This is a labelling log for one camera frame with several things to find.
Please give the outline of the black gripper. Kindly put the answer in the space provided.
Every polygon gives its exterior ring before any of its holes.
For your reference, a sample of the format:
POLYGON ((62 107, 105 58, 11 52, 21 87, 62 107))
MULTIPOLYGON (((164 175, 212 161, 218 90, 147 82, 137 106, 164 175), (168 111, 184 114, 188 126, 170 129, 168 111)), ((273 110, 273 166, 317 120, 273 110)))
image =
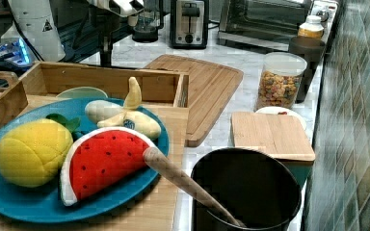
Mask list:
POLYGON ((113 44, 127 34, 128 19, 90 5, 89 21, 98 32, 100 65, 111 67, 113 44))

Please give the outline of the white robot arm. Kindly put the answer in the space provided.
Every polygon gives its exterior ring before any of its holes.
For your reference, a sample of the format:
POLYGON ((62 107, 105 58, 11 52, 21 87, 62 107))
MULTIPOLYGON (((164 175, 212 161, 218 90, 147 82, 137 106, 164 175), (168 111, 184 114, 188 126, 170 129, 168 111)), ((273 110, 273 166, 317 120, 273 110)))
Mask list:
MULTIPOLYGON (((32 52, 32 61, 59 62, 66 57, 55 26, 50 0, 7 0, 13 16, 12 28, 32 52)), ((85 18, 98 33, 100 65, 111 66, 112 34, 119 28, 119 20, 126 18, 134 27, 138 15, 145 9, 144 0, 86 0, 85 18)))

